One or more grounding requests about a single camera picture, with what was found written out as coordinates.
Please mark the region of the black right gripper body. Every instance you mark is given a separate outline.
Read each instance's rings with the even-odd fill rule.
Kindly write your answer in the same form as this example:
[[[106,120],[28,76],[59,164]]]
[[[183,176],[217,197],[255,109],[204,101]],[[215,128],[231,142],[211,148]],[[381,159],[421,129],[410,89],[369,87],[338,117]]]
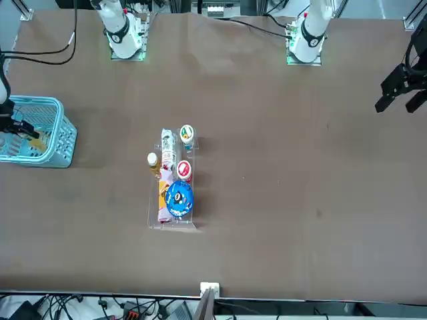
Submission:
[[[1,132],[7,133],[14,124],[14,120],[12,119],[13,116],[13,108],[15,106],[15,103],[13,101],[6,101],[1,104],[0,109],[0,130]]]

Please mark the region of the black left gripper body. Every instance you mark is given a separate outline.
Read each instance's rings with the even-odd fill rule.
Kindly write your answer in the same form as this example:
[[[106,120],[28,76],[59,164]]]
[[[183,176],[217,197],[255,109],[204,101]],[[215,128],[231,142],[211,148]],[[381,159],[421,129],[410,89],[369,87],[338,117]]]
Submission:
[[[418,62],[412,65],[410,54],[415,49]],[[410,75],[426,75],[426,25],[419,25],[413,32],[405,53],[405,68]]]

